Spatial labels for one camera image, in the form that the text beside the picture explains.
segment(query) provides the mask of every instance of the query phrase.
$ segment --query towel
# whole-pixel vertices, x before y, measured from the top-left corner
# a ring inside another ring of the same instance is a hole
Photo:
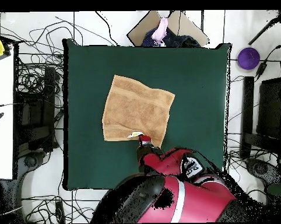
[[[161,147],[174,98],[168,91],[114,75],[102,118],[104,140],[137,140],[128,136],[141,131],[151,137],[154,146]]]

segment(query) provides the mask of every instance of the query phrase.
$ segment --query black stand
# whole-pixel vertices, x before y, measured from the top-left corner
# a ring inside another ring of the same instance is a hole
[[[248,45],[251,46],[258,39],[258,37],[262,35],[263,32],[265,32],[276,23],[281,23],[281,10],[278,11],[278,16],[268,22],[267,25],[263,27],[263,29],[248,43]]]
[[[20,151],[25,151],[25,148],[31,151],[43,148],[45,153],[52,152],[53,148],[56,148],[54,143],[55,69],[45,69],[42,93],[19,92],[17,102],[24,103],[22,123],[17,127]]]
[[[281,78],[264,81],[262,82],[262,86],[264,83],[265,84],[268,83],[269,87],[272,88],[274,87],[274,85],[275,86],[281,85]],[[277,154],[281,153],[281,141],[279,139],[279,135],[271,134],[271,133],[276,133],[276,130],[280,129],[279,127],[280,121],[278,119],[278,116],[274,114],[274,112],[280,111],[277,105],[281,104],[281,102],[278,102],[278,100],[280,100],[279,91],[274,90],[274,92],[276,95],[274,95],[274,93],[272,92],[269,92],[268,90],[262,92],[262,94],[260,95],[259,119],[258,119],[258,128],[257,128],[258,133],[253,134],[252,122],[253,122],[253,111],[254,111],[254,77],[246,76],[244,78],[243,113],[241,119],[242,136],[240,140],[240,156],[243,159],[250,157],[251,146],[257,146],[261,149],[265,149],[272,153],[277,153]]]

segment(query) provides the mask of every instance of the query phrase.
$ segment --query dark cloth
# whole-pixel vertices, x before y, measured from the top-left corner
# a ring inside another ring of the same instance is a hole
[[[158,27],[148,31],[143,39],[142,47],[159,47],[159,45],[152,39],[153,33]],[[177,36],[169,29],[166,30],[167,34],[162,39],[166,47],[184,47],[184,48],[195,48],[201,47],[199,43],[191,36],[182,35]]]
[[[177,36],[173,33],[168,32],[167,35],[162,40],[167,47],[184,47],[184,48],[201,47],[194,38],[187,35]]]
[[[159,46],[158,44],[155,44],[154,40],[152,39],[153,33],[157,30],[158,27],[155,27],[154,29],[148,31],[145,35],[145,38],[143,39],[142,47],[155,47]]]

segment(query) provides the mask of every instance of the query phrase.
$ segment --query white stripe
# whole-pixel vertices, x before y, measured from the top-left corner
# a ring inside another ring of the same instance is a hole
[[[179,193],[178,193],[178,199],[177,204],[175,206],[175,212],[173,215],[173,218],[171,218],[171,223],[177,223],[180,221],[182,210],[184,206],[184,200],[185,200],[185,187],[184,183],[179,181]]]

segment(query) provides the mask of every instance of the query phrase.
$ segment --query pink object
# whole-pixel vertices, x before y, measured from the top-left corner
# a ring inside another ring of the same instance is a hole
[[[174,176],[165,176],[164,178],[163,189],[172,193],[172,197],[169,198],[171,200],[170,206],[156,208],[152,204],[138,220],[138,223],[216,222],[227,204],[236,199],[220,181],[207,181],[201,186],[197,186],[187,181],[179,181]],[[179,214],[173,221],[176,212]]]
[[[160,20],[158,28],[152,34],[152,39],[155,40],[157,44],[164,44],[162,39],[166,36],[167,25],[168,25],[167,18],[163,17]]]

